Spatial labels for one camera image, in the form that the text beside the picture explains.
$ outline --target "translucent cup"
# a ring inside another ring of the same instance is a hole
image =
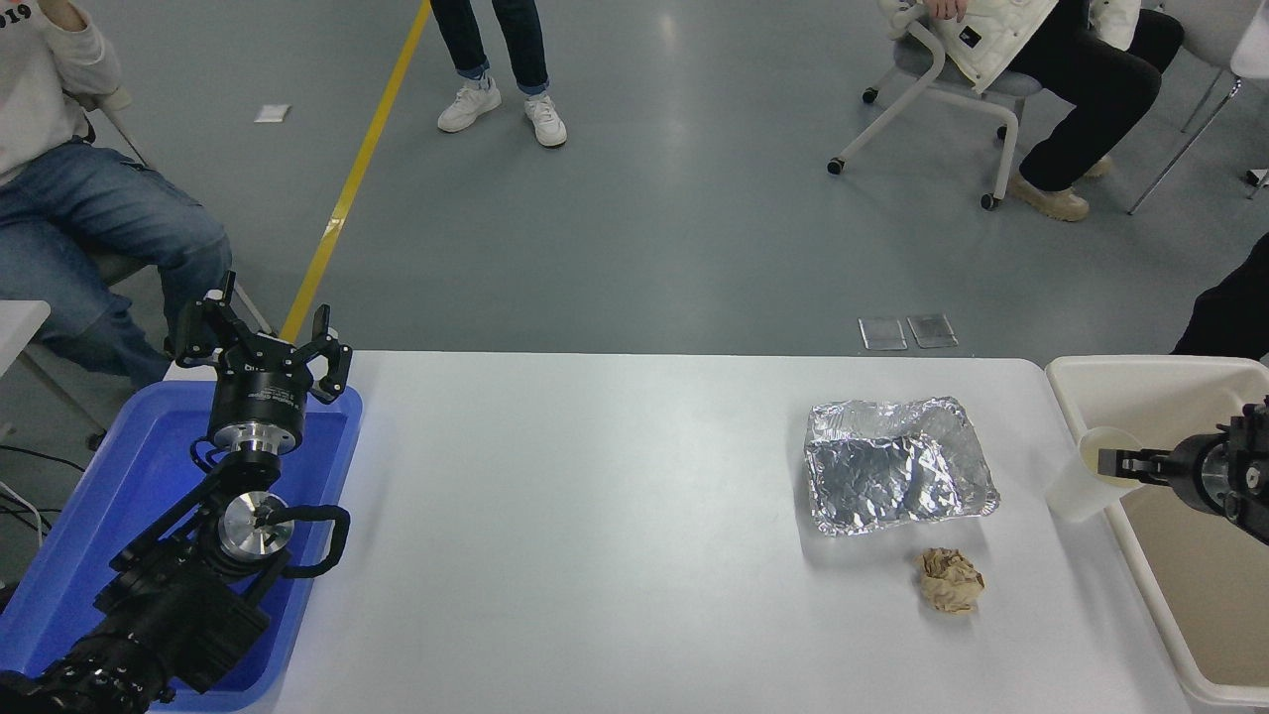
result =
[[[1094,514],[1140,488],[1141,482],[1098,474],[1098,453],[1103,449],[1142,449],[1137,438],[1114,427],[1095,427],[1080,438],[1079,457],[1062,469],[1044,501],[1049,511],[1063,521],[1086,521]]]

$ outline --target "white sneaker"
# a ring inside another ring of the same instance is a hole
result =
[[[569,131],[563,127],[563,119],[556,113],[551,96],[538,94],[525,99],[524,115],[533,122],[533,133],[542,146],[560,146],[569,138]]]
[[[494,77],[486,79],[489,80],[489,88],[486,89],[481,89],[477,81],[463,80],[463,86],[458,90],[454,103],[447,107],[440,113],[440,118],[437,119],[437,128],[449,133],[463,131],[472,126],[476,117],[496,109],[503,103],[503,94],[497,90],[497,85],[494,84]]]

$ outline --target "white table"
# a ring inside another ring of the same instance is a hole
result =
[[[46,318],[48,302],[43,299],[0,299],[0,375],[9,372]]]
[[[1029,363],[359,351],[349,384],[352,538],[279,714],[1190,711],[1105,520],[1044,506],[1074,446]],[[810,408],[935,396],[1000,510],[815,531]],[[929,547],[978,613],[921,602]]]

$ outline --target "jeans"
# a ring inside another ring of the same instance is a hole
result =
[[[463,77],[480,79],[489,68],[489,58],[485,57],[471,0],[433,0],[431,14],[437,18],[454,68]],[[503,27],[516,86],[530,96],[542,94],[551,80],[547,77],[538,6],[533,0],[494,0],[494,14]]]
[[[174,335],[181,307],[230,266],[225,227],[157,171],[80,138],[0,185],[0,298],[48,302],[37,339],[86,370],[127,377],[136,388],[161,380],[169,361],[80,241],[157,265]]]

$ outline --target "blue plastic tray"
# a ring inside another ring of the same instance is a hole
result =
[[[124,405],[0,615],[0,670],[36,676],[102,621],[93,599],[115,576],[110,558],[203,478],[189,444],[207,434],[213,391],[206,382],[159,383]],[[360,421],[353,389],[329,406],[310,398],[303,444],[282,458],[273,493],[292,506],[338,503]],[[321,561],[329,533],[329,524],[298,524],[292,564]],[[174,681],[176,700],[154,709],[236,711],[254,704],[287,666],[311,587],[307,580],[279,580],[261,602],[269,629],[242,662],[202,696]]]

